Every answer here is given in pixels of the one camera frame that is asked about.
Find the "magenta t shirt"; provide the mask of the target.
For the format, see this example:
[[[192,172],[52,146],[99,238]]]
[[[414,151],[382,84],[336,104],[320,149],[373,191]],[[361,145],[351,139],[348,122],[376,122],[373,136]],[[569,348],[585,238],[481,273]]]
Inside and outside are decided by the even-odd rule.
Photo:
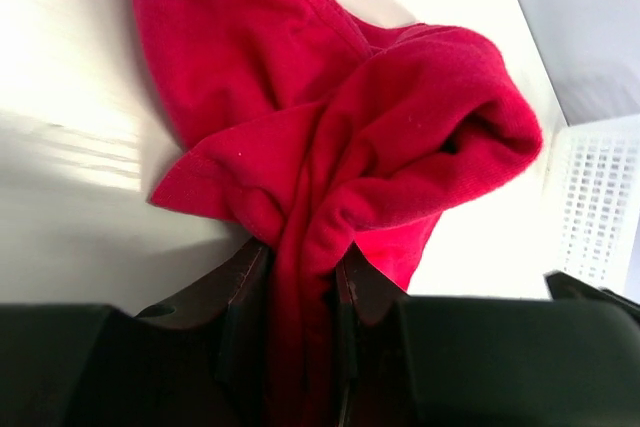
[[[537,118],[462,27],[378,27],[336,0],[132,5],[185,149],[150,200],[274,251],[263,422],[331,426],[337,263],[357,246],[407,287],[444,211],[536,159]]]

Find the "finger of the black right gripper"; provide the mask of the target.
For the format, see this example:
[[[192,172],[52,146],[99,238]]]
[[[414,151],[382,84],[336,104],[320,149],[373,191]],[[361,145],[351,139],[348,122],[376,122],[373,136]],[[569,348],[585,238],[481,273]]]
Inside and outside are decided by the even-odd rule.
[[[639,305],[609,289],[596,288],[561,271],[544,275],[545,283],[553,300],[589,300],[610,303],[631,316],[640,319]]]

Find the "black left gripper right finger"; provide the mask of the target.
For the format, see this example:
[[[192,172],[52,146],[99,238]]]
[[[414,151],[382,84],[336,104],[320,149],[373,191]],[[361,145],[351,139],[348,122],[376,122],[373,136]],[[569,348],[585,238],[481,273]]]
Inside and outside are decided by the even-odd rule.
[[[335,270],[342,426],[635,426],[639,320],[606,302],[411,296]]]

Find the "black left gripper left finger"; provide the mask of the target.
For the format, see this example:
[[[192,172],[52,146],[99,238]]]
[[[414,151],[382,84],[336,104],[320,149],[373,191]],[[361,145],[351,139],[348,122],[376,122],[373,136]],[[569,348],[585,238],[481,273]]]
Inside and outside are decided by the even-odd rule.
[[[137,315],[105,304],[1,308],[5,426],[256,426],[270,250],[244,244]]]

